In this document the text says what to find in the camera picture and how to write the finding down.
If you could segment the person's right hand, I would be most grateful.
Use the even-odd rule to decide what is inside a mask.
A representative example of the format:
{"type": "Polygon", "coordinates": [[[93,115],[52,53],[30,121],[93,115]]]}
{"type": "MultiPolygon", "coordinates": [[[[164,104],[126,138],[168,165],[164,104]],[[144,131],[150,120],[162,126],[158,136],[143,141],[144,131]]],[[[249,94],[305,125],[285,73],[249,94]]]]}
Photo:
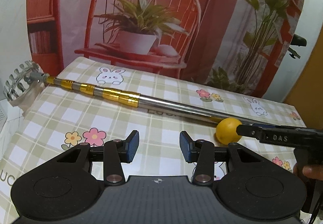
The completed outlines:
{"type": "Polygon", "coordinates": [[[306,165],[300,171],[296,164],[293,168],[293,173],[296,176],[305,176],[310,179],[323,180],[323,166],[322,165],[306,165]]]}

